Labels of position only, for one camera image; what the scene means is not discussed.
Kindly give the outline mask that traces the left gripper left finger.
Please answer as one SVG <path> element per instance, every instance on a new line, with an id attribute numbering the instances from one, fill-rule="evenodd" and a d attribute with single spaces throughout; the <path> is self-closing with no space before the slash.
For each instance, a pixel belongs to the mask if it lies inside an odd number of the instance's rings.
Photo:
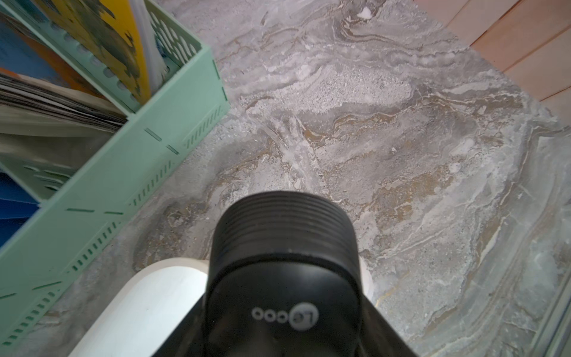
<path id="1" fill-rule="evenodd" d="M 204 299 L 200 298 L 153 357 L 205 356 L 204 305 Z"/>

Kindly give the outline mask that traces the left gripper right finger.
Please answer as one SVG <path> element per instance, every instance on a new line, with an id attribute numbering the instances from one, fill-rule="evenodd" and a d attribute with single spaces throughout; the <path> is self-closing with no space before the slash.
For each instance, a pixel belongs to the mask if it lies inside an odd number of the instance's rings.
<path id="1" fill-rule="evenodd" d="M 361 312 L 357 356 L 417 357 L 366 296 L 362 298 Z"/>

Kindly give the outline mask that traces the white plastic storage box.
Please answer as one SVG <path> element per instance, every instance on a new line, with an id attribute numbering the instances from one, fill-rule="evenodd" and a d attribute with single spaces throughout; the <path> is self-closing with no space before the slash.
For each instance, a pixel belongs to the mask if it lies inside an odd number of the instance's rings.
<path id="1" fill-rule="evenodd" d="M 74 356 L 153 356 L 182 319 L 204 299 L 210 263 L 174 258 L 145 268 L 114 297 L 73 349 Z M 362 298 L 372 278 L 361 269 Z"/>

